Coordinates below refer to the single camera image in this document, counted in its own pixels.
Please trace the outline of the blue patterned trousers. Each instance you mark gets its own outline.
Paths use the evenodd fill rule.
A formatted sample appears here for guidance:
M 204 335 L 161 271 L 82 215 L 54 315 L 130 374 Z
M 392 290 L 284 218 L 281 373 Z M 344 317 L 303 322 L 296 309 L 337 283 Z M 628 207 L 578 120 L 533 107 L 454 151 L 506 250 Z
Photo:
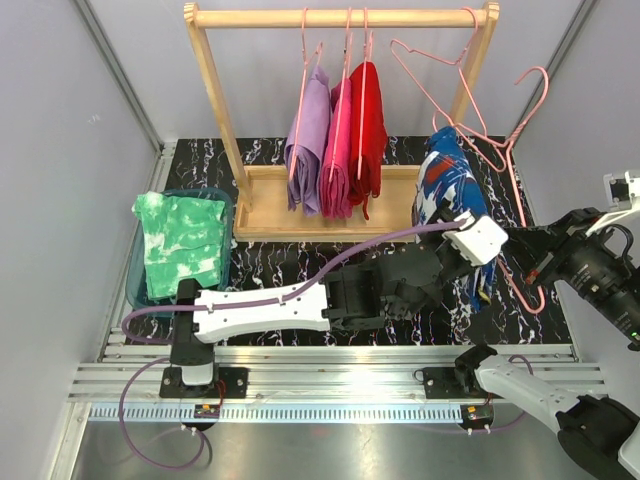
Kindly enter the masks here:
M 412 224 L 454 222 L 466 211 L 471 211 L 475 217 L 488 215 L 483 194 L 454 130 L 451 127 L 438 130 L 429 139 L 428 149 L 417 177 Z M 471 281 L 459 279 L 475 311 L 491 303 L 496 263 L 497 258 L 477 267 Z

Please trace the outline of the pink wire hanger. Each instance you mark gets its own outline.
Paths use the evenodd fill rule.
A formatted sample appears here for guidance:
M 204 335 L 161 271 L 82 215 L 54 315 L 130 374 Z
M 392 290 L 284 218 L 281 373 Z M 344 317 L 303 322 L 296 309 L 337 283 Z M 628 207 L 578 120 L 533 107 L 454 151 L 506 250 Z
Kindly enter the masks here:
M 400 39 L 390 42 L 394 59 L 424 96 L 431 113 L 431 126 L 451 127 L 460 141 L 478 154 L 489 168 L 496 173 L 506 169 L 506 160 L 498 148 L 497 158 L 492 160 L 480 151 L 478 140 L 489 140 L 486 122 L 474 98 L 474 90 L 483 68 L 489 46 L 500 16 L 500 6 L 495 1 L 487 1 L 481 7 L 464 6 L 447 13 L 448 20 L 465 22 L 467 30 L 464 42 L 454 54 L 437 53 L 427 48 L 411 45 Z M 444 96 L 444 87 L 434 87 L 430 76 L 416 71 L 420 64 L 433 68 L 450 83 L 450 94 Z

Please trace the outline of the green white trousers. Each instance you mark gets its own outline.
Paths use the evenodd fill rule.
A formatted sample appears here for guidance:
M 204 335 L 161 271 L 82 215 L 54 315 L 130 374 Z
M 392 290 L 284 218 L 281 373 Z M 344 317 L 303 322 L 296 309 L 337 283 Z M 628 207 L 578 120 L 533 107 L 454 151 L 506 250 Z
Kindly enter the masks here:
M 224 201 L 149 191 L 136 198 L 132 212 L 143 229 L 149 299 L 175 296 L 185 279 L 203 287 L 220 283 L 227 233 Z

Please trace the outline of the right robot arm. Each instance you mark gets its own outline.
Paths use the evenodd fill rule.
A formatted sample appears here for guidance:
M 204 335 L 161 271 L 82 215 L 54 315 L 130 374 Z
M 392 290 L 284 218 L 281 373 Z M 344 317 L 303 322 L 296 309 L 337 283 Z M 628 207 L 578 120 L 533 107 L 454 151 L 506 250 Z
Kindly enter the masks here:
M 639 348 L 639 269 L 626 251 L 607 248 L 614 231 L 634 236 L 594 208 L 572 210 L 547 226 L 511 228 L 505 245 L 531 285 L 568 284 Z M 556 388 L 513 365 L 486 344 L 455 361 L 467 391 L 501 397 L 554 433 L 564 452 L 597 479 L 639 476 L 639 416 L 610 397 Z

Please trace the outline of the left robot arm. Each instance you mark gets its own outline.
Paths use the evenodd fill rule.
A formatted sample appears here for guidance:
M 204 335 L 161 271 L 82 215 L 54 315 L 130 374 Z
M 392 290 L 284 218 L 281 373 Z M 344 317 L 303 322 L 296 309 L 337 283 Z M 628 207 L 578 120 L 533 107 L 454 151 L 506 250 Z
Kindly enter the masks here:
M 331 269 L 319 280 L 239 292 L 204 290 L 195 280 L 178 286 L 177 315 L 163 399 L 240 399 L 248 371 L 222 367 L 215 343 L 229 337 L 275 330 L 318 332 L 376 330 L 437 307 L 444 286 L 490 257 L 479 247 L 447 234 L 441 241 L 409 243 L 392 254 Z

